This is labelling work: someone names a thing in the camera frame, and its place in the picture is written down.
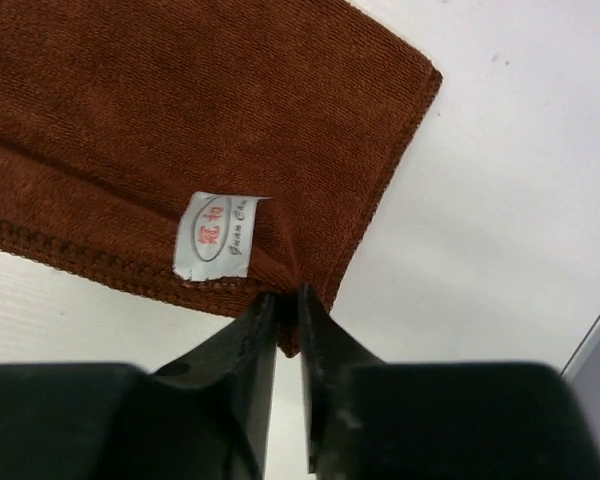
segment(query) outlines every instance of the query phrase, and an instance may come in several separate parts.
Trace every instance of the fabric tag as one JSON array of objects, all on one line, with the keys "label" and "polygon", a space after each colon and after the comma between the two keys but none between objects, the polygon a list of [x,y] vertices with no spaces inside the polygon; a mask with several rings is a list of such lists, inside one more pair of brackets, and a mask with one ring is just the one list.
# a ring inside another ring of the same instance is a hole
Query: fabric tag
[{"label": "fabric tag", "polygon": [[258,200],[197,192],[178,227],[173,271],[185,280],[246,277]]}]

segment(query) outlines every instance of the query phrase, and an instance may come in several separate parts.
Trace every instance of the tabletop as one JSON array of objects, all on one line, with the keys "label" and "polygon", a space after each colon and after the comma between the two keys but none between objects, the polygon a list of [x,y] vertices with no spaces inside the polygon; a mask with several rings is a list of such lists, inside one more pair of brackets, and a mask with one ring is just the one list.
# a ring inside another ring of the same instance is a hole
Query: tabletop
[{"label": "tabletop", "polygon": [[[563,368],[600,313],[600,0],[353,3],[445,78],[333,317],[388,361]],[[0,253],[0,362],[151,370],[228,322]],[[306,477],[299,377],[281,357],[268,478]]]}]

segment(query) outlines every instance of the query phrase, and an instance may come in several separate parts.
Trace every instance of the care tag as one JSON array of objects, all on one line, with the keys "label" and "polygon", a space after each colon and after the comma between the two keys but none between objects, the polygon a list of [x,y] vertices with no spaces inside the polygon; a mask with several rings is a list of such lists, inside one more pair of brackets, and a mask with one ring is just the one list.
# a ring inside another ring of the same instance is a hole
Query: care tag
[{"label": "care tag", "polygon": [[246,277],[263,197],[197,192],[178,227],[173,271],[185,280]]}]

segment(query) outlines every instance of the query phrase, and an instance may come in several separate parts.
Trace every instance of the brown towel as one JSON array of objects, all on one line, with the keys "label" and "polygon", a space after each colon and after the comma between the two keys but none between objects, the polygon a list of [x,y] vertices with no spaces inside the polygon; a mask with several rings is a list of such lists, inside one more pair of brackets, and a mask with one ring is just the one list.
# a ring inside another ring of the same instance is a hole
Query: brown towel
[{"label": "brown towel", "polygon": [[[222,315],[300,282],[329,307],[440,81],[343,0],[0,0],[0,249]],[[248,279],[173,274],[196,191],[272,197]]]}]

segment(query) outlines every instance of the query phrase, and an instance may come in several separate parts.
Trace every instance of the terry cloth fabric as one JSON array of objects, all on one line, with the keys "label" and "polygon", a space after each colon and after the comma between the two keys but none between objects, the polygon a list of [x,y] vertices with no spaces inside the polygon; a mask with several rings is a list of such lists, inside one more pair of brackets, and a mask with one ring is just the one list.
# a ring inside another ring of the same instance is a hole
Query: terry cloth fabric
[{"label": "terry cloth fabric", "polygon": [[[0,0],[0,250],[221,315],[301,282],[328,308],[440,82],[342,0]],[[271,197],[247,279],[173,273],[196,191]]]}]

